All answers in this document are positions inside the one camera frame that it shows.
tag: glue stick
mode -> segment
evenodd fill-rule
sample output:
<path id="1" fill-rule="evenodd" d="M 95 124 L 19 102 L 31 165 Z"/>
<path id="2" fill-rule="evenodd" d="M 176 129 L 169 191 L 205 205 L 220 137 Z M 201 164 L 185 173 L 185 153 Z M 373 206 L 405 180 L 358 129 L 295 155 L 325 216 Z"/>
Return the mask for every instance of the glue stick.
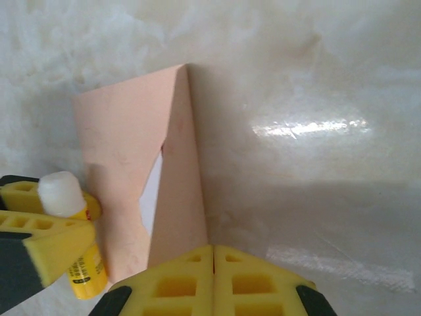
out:
<path id="1" fill-rule="evenodd" d="M 79 181 L 70 172 L 56 172 L 41 178 L 38 195 L 48 215 L 90 219 Z M 72 264 L 67 275 L 76 297 L 81 300 L 93 298 L 104 290 L 108 279 L 96 242 Z"/>

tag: cardboard piece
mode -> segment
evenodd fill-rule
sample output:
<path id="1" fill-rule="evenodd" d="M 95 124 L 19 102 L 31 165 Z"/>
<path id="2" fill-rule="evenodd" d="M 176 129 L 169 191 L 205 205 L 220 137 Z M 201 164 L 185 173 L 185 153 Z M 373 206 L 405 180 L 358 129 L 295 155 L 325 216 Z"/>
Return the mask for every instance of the cardboard piece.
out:
<path id="1" fill-rule="evenodd" d="M 187 67 L 84 93 L 74 110 L 88 190 L 103 208 L 98 233 L 110 281 L 207 244 Z M 146 203 L 156 204 L 150 236 L 139 198 L 154 165 L 161 178 L 150 186 L 158 194 L 147 190 L 157 197 Z"/>

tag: white marble table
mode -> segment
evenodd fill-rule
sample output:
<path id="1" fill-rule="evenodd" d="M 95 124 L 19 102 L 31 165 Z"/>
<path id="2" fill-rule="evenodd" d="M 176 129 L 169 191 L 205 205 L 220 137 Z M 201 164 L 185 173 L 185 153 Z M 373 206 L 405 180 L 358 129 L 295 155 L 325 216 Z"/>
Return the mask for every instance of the white marble table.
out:
<path id="1" fill-rule="evenodd" d="M 421 309 L 419 0 L 2 1 L 0 173 L 83 180 L 70 97 L 192 63 L 213 242 Z M 85 315 L 65 279 L 5 315 Z"/>

